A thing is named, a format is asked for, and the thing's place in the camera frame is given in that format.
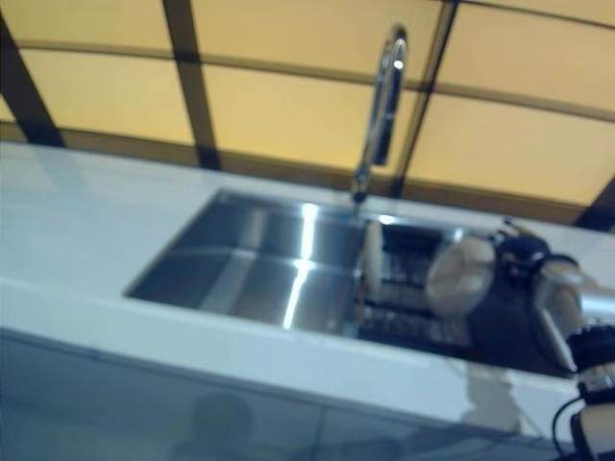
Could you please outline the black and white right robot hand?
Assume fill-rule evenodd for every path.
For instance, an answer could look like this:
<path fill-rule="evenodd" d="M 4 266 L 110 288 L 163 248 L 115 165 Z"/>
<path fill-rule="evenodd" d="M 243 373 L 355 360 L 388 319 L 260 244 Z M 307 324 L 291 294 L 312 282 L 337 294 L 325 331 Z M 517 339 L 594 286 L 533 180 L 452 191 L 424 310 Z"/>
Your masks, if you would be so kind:
<path fill-rule="evenodd" d="M 572 375 L 577 370 L 569 365 L 569 360 L 557 358 L 557 347 L 547 348 L 547 340 L 539 331 L 539 322 L 533 307 L 533 282 L 540 269 L 549 261 L 564 262 L 578 268 L 578 262 L 569 255 L 554 254 L 548 242 L 519 224 L 510 217 L 503 218 L 504 229 L 498 229 L 492 242 L 500 255 L 506 276 L 525 293 L 524 310 L 527 316 L 529 333 L 543 360 L 560 373 Z"/>

